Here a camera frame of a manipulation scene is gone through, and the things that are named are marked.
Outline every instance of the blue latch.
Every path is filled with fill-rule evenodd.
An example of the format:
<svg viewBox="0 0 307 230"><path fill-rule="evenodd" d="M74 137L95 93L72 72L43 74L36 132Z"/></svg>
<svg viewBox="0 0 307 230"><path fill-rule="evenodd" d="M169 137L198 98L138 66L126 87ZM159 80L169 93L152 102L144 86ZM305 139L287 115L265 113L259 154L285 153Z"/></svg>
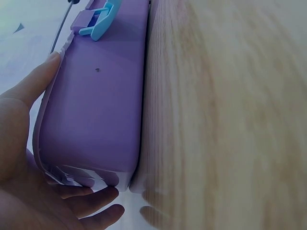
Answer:
<svg viewBox="0 0 307 230"><path fill-rule="evenodd" d="M106 0L103 8L81 11L71 26L72 30L75 32L79 31L79 34L82 36L91 35L94 41L98 41L112 24L121 2L122 0ZM88 25L89 22L85 21L87 19L91 20L95 15L99 15L99 17L94 26L87 27L80 25L84 23Z"/></svg>

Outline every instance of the wooden surface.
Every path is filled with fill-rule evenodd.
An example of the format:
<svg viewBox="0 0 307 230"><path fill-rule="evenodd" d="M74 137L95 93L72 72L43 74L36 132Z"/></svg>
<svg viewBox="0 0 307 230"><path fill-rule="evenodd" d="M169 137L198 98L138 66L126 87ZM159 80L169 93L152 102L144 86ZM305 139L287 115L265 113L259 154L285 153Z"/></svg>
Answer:
<svg viewBox="0 0 307 230"><path fill-rule="evenodd" d="M131 185L162 230L307 229L307 1L152 0Z"/></svg>

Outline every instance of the light purple plastic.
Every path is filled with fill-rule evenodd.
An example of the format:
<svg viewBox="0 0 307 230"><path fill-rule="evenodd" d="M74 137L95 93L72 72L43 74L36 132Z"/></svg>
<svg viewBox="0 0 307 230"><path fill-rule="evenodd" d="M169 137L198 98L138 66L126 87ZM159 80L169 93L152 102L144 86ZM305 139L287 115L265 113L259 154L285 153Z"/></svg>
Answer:
<svg viewBox="0 0 307 230"><path fill-rule="evenodd" d="M37 165L58 182L127 189L139 156L148 7L123 0L99 41L75 33L61 50L33 136ZM81 18L74 26L83 26Z"/></svg>
<svg viewBox="0 0 307 230"><path fill-rule="evenodd" d="M92 17L94 16L94 11L81 11L71 25L71 30L75 33L79 30L86 28L90 23Z"/></svg>

